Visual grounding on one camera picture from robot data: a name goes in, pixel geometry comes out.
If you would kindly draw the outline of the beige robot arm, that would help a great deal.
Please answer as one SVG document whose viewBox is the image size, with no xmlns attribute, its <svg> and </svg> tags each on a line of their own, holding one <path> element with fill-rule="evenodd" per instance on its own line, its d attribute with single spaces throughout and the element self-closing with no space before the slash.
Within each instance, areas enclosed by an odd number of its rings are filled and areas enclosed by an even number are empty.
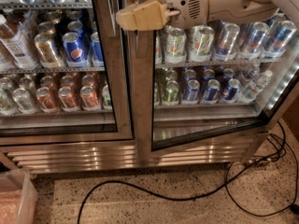
<svg viewBox="0 0 299 224">
<path fill-rule="evenodd" d="M 146 0 L 117 12 L 116 22 L 127 31 L 153 31 L 169 24 L 189 29 L 207 21 L 265 21 L 282 11 L 299 24 L 299 0 Z"/>
</svg>

